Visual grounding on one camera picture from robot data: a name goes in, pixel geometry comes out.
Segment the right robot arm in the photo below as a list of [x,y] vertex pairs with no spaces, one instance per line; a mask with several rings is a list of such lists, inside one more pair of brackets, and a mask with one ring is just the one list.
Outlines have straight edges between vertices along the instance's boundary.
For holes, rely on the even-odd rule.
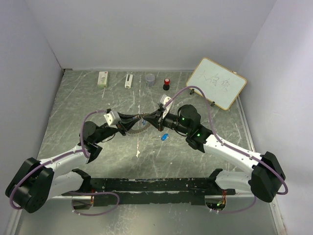
[[221,157],[243,171],[218,173],[207,183],[211,194],[217,195],[228,188],[239,189],[250,191],[267,203],[280,194],[279,189],[286,177],[276,156],[268,151],[264,154],[252,152],[215,136],[212,130],[201,124],[201,116],[194,106],[184,105],[176,115],[159,107],[157,111],[144,115],[144,120],[159,131],[169,128],[185,134],[191,148]]

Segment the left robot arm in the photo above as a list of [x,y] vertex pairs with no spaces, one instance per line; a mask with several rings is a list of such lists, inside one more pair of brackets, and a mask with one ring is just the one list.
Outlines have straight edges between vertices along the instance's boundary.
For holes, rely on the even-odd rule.
[[80,167],[94,161],[102,147],[99,143],[117,132],[125,135],[142,119],[142,115],[126,115],[102,110],[105,123],[101,126],[84,118],[79,142],[72,149],[54,157],[26,159],[5,191],[10,206],[33,213],[52,197],[73,191],[89,194],[91,177]]

